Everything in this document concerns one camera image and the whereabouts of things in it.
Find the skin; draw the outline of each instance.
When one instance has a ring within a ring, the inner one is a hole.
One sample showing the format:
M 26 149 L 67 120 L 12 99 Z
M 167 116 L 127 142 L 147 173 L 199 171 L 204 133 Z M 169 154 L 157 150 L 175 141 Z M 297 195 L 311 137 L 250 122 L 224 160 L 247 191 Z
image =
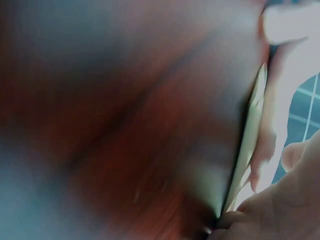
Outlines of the skin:
M 320 131 L 289 145 L 277 183 L 228 212 L 208 240 L 318 240 L 320 237 Z
M 320 39 L 314 34 L 319 32 L 315 25 L 320 23 L 319 13 L 320 3 L 310 1 L 265 11 L 266 38 L 282 45 L 269 69 L 259 138 L 251 159 L 249 179 L 253 190 L 259 182 L 262 163 L 273 156 L 276 146 L 283 148 L 285 144 L 295 90 L 320 70 Z M 276 26 L 272 18 L 278 18 Z M 223 215 L 208 240 L 320 239 L 319 146 L 320 131 L 307 141 L 288 145 L 282 154 L 287 174 L 244 201 L 237 211 Z
M 289 108 L 295 91 L 320 71 L 319 13 L 319 1 L 276 5 L 264 12 L 266 39 L 280 46 L 268 70 L 259 137 L 250 162 L 249 180 L 254 192 L 263 163 L 268 163 L 275 151 L 281 152 L 285 145 Z

